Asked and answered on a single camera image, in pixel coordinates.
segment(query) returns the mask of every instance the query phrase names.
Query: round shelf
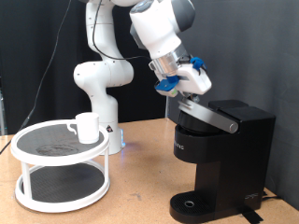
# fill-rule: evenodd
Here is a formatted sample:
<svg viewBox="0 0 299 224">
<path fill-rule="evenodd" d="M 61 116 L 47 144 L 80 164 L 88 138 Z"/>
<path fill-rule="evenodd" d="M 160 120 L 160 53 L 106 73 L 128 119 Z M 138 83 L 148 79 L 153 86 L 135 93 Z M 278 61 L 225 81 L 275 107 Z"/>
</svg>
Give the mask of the round shelf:
<svg viewBox="0 0 299 224">
<path fill-rule="evenodd" d="M 104 154 L 109 146 L 108 133 L 100 127 L 100 139 L 81 144 L 66 128 L 68 119 L 38 123 L 17 133 L 11 141 L 11 153 L 19 161 L 42 166 L 63 166 L 91 160 Z"/>
<path fill-rule="evenodd" d="M 100 127 L 96 143 L 81 144 L 67 130 L 68 122 L 38 123 L 12 138 L 11 153 L 22 168 L 15 193 L 25 207 L 46 213 L 68 212 L 95 203 L 108 191 L 107 131 Z M 100 154 L 105 154 L 105 168 L 90 161 Z M 28 164 L 35 166 L 29 169 Z"/>
<path fill-rule="evenodd" d="M 62 213 L 86 207 L 101 199 L 110 185 L 103 176 L 104 167 L 94 161 L 64 167 L 35 166 L 30 173 L 32 199 L 24 194 L 22 175 L 16 184 L 16 198 L 38 212 Z"/>
</svg>

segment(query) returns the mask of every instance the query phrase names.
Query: black cable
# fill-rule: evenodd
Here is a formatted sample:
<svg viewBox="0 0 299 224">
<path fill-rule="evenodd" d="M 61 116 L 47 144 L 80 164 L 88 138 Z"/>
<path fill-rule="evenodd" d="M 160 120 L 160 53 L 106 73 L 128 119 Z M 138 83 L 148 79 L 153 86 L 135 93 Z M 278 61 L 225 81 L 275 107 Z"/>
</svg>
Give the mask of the black cable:
<svg viewBox="0 0 299 224">
<path fill-rule="evenodd" d="M 262 198 L 262 202 L 267 201 L 267 200 L 269 200 L 269 199 L 282 199 L 282 198 L 279 197 L 279 196 L 263 197 L 263 198 Z"/>
<path fill-rule="evenodd" d="M 21 125 L 20 129 L 18 130 L 18 132 L 19 132 L 20 130 L 22 130 L 22 129 L 27 125 L 28 121 L 30 120 L 31 116 L 33 115 L 33 113 L 34 113 L 34 111 L 35 111 L 35 109 L 36 109 L 36 101 L 37 101 L 37 97 L 38 97 L 38 95 L 39 95 L 40 88 L 41 88 L 41 85 L 43 84 L 44 78 L 45 78 L 46 74 L 48 73 L 48 70 L 49 70 L 49 68 L 50 68 L 50 65 L 51 65 L 52 62 L 53 62 L 54 55 L 55 55 L 55 53 L 56 53 L 56 49 L 57 49 L 57 45 L 58 45 L 59 34 L 60 34 L 60 31 L 61 31 L 61 29 L 62 29 L 62 27 L 63 27 L 64 20 L 65 20 L 65 18 L 66 18 L 67 13 L 68 13 L 68 9 L 69 9 L 70 6 L 71 6 L 71 2 L 72 2 L 72 0 L 69 0 L 69 2 L 68 2 L 68 6 L 67 6 L 67 9 L 66 9 L 66 12 L 65 12 L 65 14 L 64 14 L 63 21 L 62 21 L 62 23 L 60 24 L 60 27 L 59 27 L 59 30 L 58 30 L 58 33 L 57 33 L 57 36 L 56 36 L 56 43 L 55 43 L 54 51 L 53 51 L 53 53 L 52 53 L 52 55 L 51 55 L 51 57 L 50 57 L 50 61 L 49 61 L 49 64 L 48 64 L 48 66 L 47 66 L 47 68 L 46 68 L 46 71 L 45 71 L 43 77 L 42 77 L 41 80 L 40 80 L 39 87 L 38 87 L 37 94 L 36 94 L 36 99 L 35 99 L 34 107 L 33 107 L 33 109 L 31 110 L 31 112 L 29 113 L 29 115 L 27 116 L 27 118 L 25 119 L 25 121 L 22 123 L 22 125 Z M 1 155 L 2 152 L 4 152 L 4 150 L 9 146 L 10 142 L 11 142 L 11 140 L 10 140 L 10 141 L 9 141 L 3 148 L 2 148 L 2 150 L 0 151 L 0 155 Z"/>
<path fill-rule="evenodd" d="M 131 58 L 114 58 L 114 57 L 111 57 L 109 55 L 106 55 L 103 51 L 101 51 L 98 47 L 96 47 L 96 45 L 94 43 L 94 33 L 95 33 L 95 26 L 96 26 L 96 22 L 97 22 L 97 15 L 98 15 L 98 12 L 100 10 L 101 4 L 102 4 L 102 0 L 100 1 L 99 6 L 96 9 L 95 19 L 94 19 L 94 24 L 93 24 L 93 45 L 97 49 L 97 51 L 99 53 L 105 55 L 106 57 L 108 57 L 110 59 L 113 59 L 113 60 L 131 60 L 131 59 L 137 59 L 137 58 L 146 58 L 146 59 L 149 59 L 151 61 L 151 58 L 149 58 L 147 56 L 135 56 L 135 57 L 131 57 Z"/>
</svg>

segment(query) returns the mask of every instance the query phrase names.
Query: black coffee maker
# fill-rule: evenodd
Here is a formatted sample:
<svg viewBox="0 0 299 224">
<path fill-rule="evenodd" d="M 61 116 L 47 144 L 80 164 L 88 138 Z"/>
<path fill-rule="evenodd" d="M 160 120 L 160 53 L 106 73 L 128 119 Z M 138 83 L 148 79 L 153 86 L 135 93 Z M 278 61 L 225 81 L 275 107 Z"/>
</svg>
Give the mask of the black coffee maker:
<svg viewBox="0 0 299 224">
<path fill-rule="evenodd" d="M 175 156 L 196 163 L 194 191 L 175 195 L 170 215 L 183 223 L 261 207 L 275 116 L 240 101 L 180 102 Z"/>
</svg>

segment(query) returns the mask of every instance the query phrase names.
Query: wooden table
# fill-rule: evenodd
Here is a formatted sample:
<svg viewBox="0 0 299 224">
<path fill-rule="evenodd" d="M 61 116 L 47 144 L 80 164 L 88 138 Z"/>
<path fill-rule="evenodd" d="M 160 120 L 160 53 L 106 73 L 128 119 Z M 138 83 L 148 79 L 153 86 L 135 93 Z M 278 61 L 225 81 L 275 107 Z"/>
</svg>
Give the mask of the wooden table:
<svg viewBox="0 0 299 224">
<path fill-rule="evenodd" d="M 178 193 L 193 190 L 196 165 L 174 156 L 175 126 L 169 119 L 120 124 L 126 147 L 109 157 L 111 185 L 107 195 L 86 208 L 62 214 L 29 211 L 16 202 L 14 189 L 21 164 L 8 148 L 0 156 L 0 223 L 177 223 L 169 215 L 169 201 Z M 0 137 L 0 148 L 11 137 Z M 104 163 L 102 156 L 94 160 Z M 263 202 L 257 213 L 263 224 L 299 223 L 298 211 L 282 200 Z M 249 224 L 241 215 L 209 223 Z"/>
</svg>

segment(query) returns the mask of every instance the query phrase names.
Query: white mug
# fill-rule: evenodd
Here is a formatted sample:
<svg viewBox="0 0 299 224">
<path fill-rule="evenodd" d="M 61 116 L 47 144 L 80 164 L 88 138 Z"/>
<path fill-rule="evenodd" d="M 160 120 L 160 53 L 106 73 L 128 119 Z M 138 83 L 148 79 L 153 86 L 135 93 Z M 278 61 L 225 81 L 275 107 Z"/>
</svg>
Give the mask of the white mug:
<svg viewBox="0 0 299 224">
<path fill-rule="evenodd" d="M 76 115 L 76 119 L 69 120 L 66 127 L 70 132 L 77 134 L 76 130 L 71 128 L 71 124 L 77 124 L 78 140 L 82 144 L 92 144 L 99 140 L 99 115 L 93 112 L 87 112 Z"/>
</svg>

